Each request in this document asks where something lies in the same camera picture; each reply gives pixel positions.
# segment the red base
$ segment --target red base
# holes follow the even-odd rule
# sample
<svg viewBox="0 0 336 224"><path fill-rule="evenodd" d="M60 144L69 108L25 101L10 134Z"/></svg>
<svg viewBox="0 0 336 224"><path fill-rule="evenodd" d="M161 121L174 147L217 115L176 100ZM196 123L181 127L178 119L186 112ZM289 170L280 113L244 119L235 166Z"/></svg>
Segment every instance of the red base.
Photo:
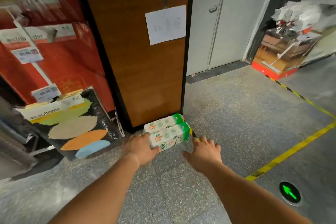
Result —
<svg viewBox="0 0 336 224"><path fill-rule="evenodd" d="M284 78L288 75L291 75L295 73L299 68L289 70L288 72L284 72L282 74L274 73L271 69L264 67L263 65L260 65L259 63L252 61L251 66L258 70L259 72L262 72L263 74L267 75L268 77L272 78L273 80L279 80L281 78Z"/></svg>

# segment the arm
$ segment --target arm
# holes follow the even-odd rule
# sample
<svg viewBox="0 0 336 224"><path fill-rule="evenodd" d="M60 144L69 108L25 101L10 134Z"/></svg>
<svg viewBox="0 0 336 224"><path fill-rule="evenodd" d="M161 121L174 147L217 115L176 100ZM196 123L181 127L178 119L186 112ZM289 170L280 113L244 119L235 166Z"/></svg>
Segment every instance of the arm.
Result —
<svg viewBox="0 0 336 224"><path fill-rule="evenodd" d="M222 163L221 147L213 140L193 138L192 153L183 152L194 169L203 173L220 197L232 224L311 224L267 190L236 175Z"/></svg>
<svg viewBox="0 0 336 224"><path fill-rule="evenodd" d="M149 134L131 136L111 169L74 197L49 224L116 223L135 172L161 150L151 150L148 139Z"/></svg>

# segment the terrazzo floor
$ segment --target terrazzo floor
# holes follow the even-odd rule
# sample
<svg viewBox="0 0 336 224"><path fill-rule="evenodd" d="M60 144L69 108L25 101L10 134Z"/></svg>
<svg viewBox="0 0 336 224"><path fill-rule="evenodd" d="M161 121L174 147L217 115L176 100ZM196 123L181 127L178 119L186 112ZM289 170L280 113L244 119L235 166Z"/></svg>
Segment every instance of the terrazzo floor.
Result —
<svg viewBox="0 0 336 224"><path fill-rule="evenodd" d="M221 145L223 162L244 177L333 121L250 66L187 84L184 116L197 135ZM190 141L174 146L137 172L118 223L230 223L210 183L183 159L181 150L191 149ZM119 156L117 147L0 181L1 223L47 223Z"/></svg>

